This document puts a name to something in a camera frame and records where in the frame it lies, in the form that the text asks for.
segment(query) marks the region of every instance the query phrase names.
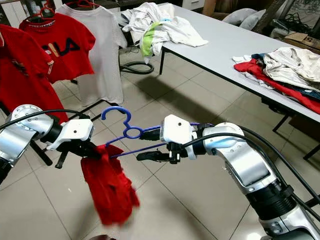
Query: cardboard box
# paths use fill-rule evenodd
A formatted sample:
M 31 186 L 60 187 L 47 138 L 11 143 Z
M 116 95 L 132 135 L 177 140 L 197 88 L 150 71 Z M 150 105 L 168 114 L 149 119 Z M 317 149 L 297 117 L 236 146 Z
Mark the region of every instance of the cardboard box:
M 320 54 L 320 40 L 310 37 L 306 33 L 295 32 L 285 36 L 283 40 L 287 44 Z

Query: fila logo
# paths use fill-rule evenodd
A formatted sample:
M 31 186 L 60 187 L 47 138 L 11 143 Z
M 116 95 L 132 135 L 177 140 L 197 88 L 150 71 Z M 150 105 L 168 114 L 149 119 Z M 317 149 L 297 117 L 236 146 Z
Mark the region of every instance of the fila logo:
M 42 49 L 45 50 L 47 54 L 53 53 L 56 57 L 64 56 L 70 51 L 78 51 L 80 47 L 70 38 L 68 37 L 65 40 L 65 49 L 61 50 L 57 42 L 49 43 L 48 45 L 43 45 Z

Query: crumpled clothing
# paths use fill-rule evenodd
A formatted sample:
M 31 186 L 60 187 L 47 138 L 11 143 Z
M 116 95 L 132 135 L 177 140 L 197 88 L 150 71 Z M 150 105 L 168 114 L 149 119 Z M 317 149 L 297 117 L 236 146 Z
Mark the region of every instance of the crumpled clothing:
M 240 64 L 240 63 L 247 63 L 250 62 L 252 59 L 252 56 L 250 55 L 243 55 L 243 56 L 233 56 L 232 60 L 236 63 L 236 64 Z M 258 83 L 260 86 L 266 88 L 266 89 L 274 89 L 274 87 L 270 86 L 269 84 L 267 84 L 266 82 L 264 82 L 263 80 L 257 79 L 255 75 L 244 71 L 241 72 L 243 75 L 245 75 L 246 78 L 255 81 L 256 83 Z
M 124 26 L 124 32 L 131 32 L 133 42 L 138 41 L 148 63 L 153 54 L 159 55 L 163 42 L 186 44 L 197 47 L 207 44 L 190 22 L 182 17 L 174 17 L 175 9 L 172 4 L 157 6 L 154 2 L 145 2 L 132 11 L 124 12 L 130 18 L 129 24 Z
M 192 47 L 202 46 L 208 43 L 203 40 L 197 31 L 191 26 L 186 19 L 175 16 L 170 21 L 160 21 L 153 23 L 143 34 L 140 40 L 140 49 L 144 60 L 153 54 L 159 55 L 163 42 L 172 41 L 175 44 L 185 44 Z
M 279 84 L 277 81 L 272 80 L 270 77 L 266 76 L 262 68 L 256 64 L 256 60 L 252 59 L 249 62 L 242 62 L 234 65 L 234 68 L 239 72 L 248 72 L 250 74 L 255 75 L 257 79 L 263 80 L 275 89 L 279 90 L 280 92 L 294 97 L 298 100 L 302 105 L 306 106 L 308 109 L 320 114 L 320 102 L 317 100 L 310 99 L 306 96 L 303 96 L 300 92 L 291 89 L 289 87 L 283 86 Z
M 320 56 L 307 50 L 280 47 L 264 55 L 263 72 L 275 81 L 320 92 Z
M 125 176 L 120 161 L 109 156 L 123 151 L 113 145 L 96 147 L 100 159 L 85 157 L 81 168 L 88 183 L 94 206 L 103 225 L 123 224 L 133 207 L 140 205 L 131 181 Z

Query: white cloth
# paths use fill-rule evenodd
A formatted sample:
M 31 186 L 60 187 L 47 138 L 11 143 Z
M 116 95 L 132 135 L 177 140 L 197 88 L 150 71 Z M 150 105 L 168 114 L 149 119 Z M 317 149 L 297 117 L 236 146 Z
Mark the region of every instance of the white cloth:
M 133 43 L 138 44 L 151 23 L 172 19 L 174 13 L 175 8 L 172 4 L 158 6 L 154 2 L 144 2 L 139 7 L 124 12 L 124 16 L 129 19 L 129 24 L 122 30 L 130 32 Z
M 182 17 L 175 16 L 171 21 L 161 21 L 158 25 L 151 25 L 144 33 L 140 40 L 140 49 L 142 50 L 144 61 L 147 63 L 153 54 L 159 55 L 163 42 L 166 41 L 192 47 L 198 47 L 208 43 L 207 40 L 202 39 L 189 21 Z
M 280 47 L 264 55 L 263 72 L 275 81 L 320 91 L 312 83 L 320 83 L 320 56 L 307 50 Z
M 123 103 L 118 58 L 119 46 L 127 47 L 127 41 L 118 27 L 116 17 L 102 6 L 93 10 L 75 10 L 63 4 L 56 12 L 83 23 L 96 38 L 94 47 L 89 52 L 94 74 L 77 78 L 82 104 L 88 106 L 98 100 Z
M 240 63 L 245 63 L 245 62 L 250 62 L 251 61 L 251 56 L 250 55 L 244 55 L 244 56 L 233 56 L 232 60 L 236 63 L 236 64 L 240 64 Z M 244 72 L 240 72 L 241 74 L 245 75 L 246 78 L 255 81 L 256 83 L 258 83 L 260 86 L 266 88 L 266 89 L 274 89 L 274 87 L 270 86 L 269 84 L 267 84 L 265 81 L 257 79 L 255 75 L 252 75 L 251 73 L 244 71 Z
M 158 6 L 154 2 L 145 2 L 124 14 L 126 18 L 131 17 L 129 24 L 122 30 L 131 31 L 134 43 L 140 41 L 139 46 L 146 63 L 153 54 L 160 54 L 165 41 L 193 47 L 208 43 L 201 38 L 190 22 L 182 17 L 174 17 L 174 14 L 175 9 L 172 4 Z

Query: floor tile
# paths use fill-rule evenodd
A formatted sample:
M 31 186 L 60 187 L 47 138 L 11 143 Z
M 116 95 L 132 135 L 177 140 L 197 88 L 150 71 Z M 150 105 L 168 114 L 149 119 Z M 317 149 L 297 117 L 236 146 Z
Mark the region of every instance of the floor tile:
M 95 135 L 92 142 L 100 145 L 114 137 L 105 129 Z M 115 145 L 127 150 L 120 142 Z M 135 188 L 139 188 L 152 175 L 134 156 L 119 159 Z M 73 240 L 83 238 L 98 224 L 99 217 L 83 177 L 81 157 L 69 153 L 62 169 L 43 166 L 35 173 Z
M 158 101 L 178 117 L 200 123 L 211 121 L 230 105 L 227 100 L 192 81 L 183 83 Z
M 85 239 L 107 233 L 120 240 L 215 240 L 154 176 L 137 194 L 141 207 L 127 225 L 99 225 Z
M 157 101 L 153 101 L 136 112 L 132 112 L 130 124 L 132 126 L 139 126 L 141 128 L 149 128 L 152 126 L 160 125 L 161 121 L 171 112 Z M 122 121 L 117 122 L 109 127 L 109 129 L 116 135 L 122 136 L 125 126 Z M 159 141 L 147 141 L 139 139 L 122 139 L 121 140 L 131 151 L 136 149 L 145 148 L 151 145 L 160 143 Z M 150 171 L 153 173 L 157 171 L 163 163 L 154 162 L 151 160 L 143 161 Z
M 186 77 L 166 66 L 163 68 L 162 75 L 159 75 L 157 72 L 152 72 L 148 75 L 137 75 L 132 73 L 124 73 L 123 75 L 131 83 L 135 84 L 155 99 L 188 80 Z
M 16 165 L 10 170 L 8 176 L 3 180 L 0 185 L 0 191 L 7 186 L 13 184 L 14 182 L 18 181 L 19 179 L 23 178 L 24 176 L 28 175 L 32 172 L 32 169 L 26 159 L 25 156 L 22 156 Z
M 121 104 L 124 108 L 131 112 L 134 112 L 148 103 L 152 102 L 154 99 L 142 91 L 140 88 L 136 87 L 126 78 L 122 79 L 122 87 L 124 94 L 124 102 Z
M 208 71 L 203 71 L 191 79 L 203 88 L 233 103 L 245 90 Z
M 62 81 L 56 81 L 52 84 L 52 87 L 60 100 L 71 97 L 73 93 L 62 83 Z
M 40 142 L 39 140 L 36 141 L 36 143 L 41 149 L 44 149 L 47 147 L 46 144 L 44 144 L 43 142 Z M 53 164 L 56 164 L 57 158 L 60 156 L 61 153 L 56 150 L 52 150 L 52 151 L 48 150 L 45 152 L 45 154 L 53 161 Z M 36 170 L 41 166 L 46 166 L 44 161 L 30 146 L 28 146 L 27 150 L 23 153 L 23 155 L 25 156 L 25 158 L 27 159 L 27 161 L 29 162 L 33 170 Z
M 223 167 L 222 158 L 205 155 L 155 174 L 219 240 L 229 239 L 249 205 Z
M 266 236 L 259 217 L 250 206 L 230 240 L 260 240 Z
M 235 104 L 232 104 L 230 107 L 228 107 L 227 110 L 225 110 L 219 117 L 217 117 L 213 121 L 214 124 L 223 122 L 229 122 L 251 129 L 256 133 L 260 134 L 262 137 L 266 138 L 279 150 L 283 148 L 286 139 L 289 137 L 289 135 L 286 134 L 283 134 L 282 136 L 273 132 L 273 126 L 260 120 L 256 116 L 253 116 L 248 112 L 245 112 Z M 271 153 L 271 150 L 269 148 L 265 147 L 264 149 L 267 151 L 267 153 Z
M 63 100 L 61 101 L 61 103 L 62 103 L 62 105 L 63 105 L 63 107 L 64 107 L 65 109 L 70 109 L 70 110 L 76 110 L 76 111 L 78 111 L 78 110 L 81 110 L 81 109 L 83 108 L 82 105 L 81 105 L 80 100 L 79 100 L 76 96 L 74 96 L 74 95 L 63 99 Z
M 181 74 L 182 76 L 185 76 L 187 79 L 191 79 L 194 76 L 198 75 L 202 71 L 204 71 L 202 68 L 187 62 L 186 64 L 174 69 L 178 74 Z
M 35 171 L 73 240 L 83 238 L 99 221 L 80 161 L 81 157 L 69 153 L 62 169 L 42 166 Z
M 0 199 L 0 239 L 70 240 L 33 173 L 0 191 Z
M 246 91 L 234 104 L 245 110 L 246 112 L 256 116 L 260 120 L 269 124 L 272 129 L 280 122 L 284 115 L 276 113 L 268 107 L 268 105 L 261 102 L 261 97 Z M 283 123 L 278 129 L 280 134 L 289 135 L 294 129 L 289 124 L 290 118 Z
M 139 48 L 137 47 L 128 47 L 119 50 L 119 59 L 120 64 L 127 64 L 136 61 L 143 61 L 144 58 Z
M 141 89 L 136 87 L 134 84 L 129 82 L 124 77 L 122 77 L 122 87 L 124 94 L 124 102 L 123 104 L 121 104 L 121 106 L 128 109 L 131 112 L 134 112 L 142 108 L 143 106 L 147 105 L 153 100 L 153 98 L 150 95 L 143 92 Z M 101 114 L 101 112 L 108 107 L 110 107 L 110 105 L 107 102 L 102 102 L 97 106 L 93 107 L 91 111 L 95 115 L 98 115 Z M 102 123 L 108 127 L 118 122 L 119 120 L 124 119 L 125 117 L 125 114 L 122 114 L 117 110 L 113 110 L 108 112 L 106 120 L 102 120 Z
M 160 63 L 161 62 L 161 54 L 158 56 L 154 56 L 154 59 Z M 178 57 L 178 56 L 174 55 L 173 53 L 166 52 L 164 55 L 163 65 L 167 66 L 173 70 L 180 68 L 185 64 L 187 64 L 186 60 L 183 60 L 181 57 Z
M 293 129 L 289 142 L 293 144 L 297 149 L 301 150 L 303 153 L 307 154 L 313 148 L 315 148 L 319 142 L 314 140 L 313 138 L 309 137 L 302 131 L 298 129 Z M 320 152 L 318 151 L 315 156 L 320 156 Z

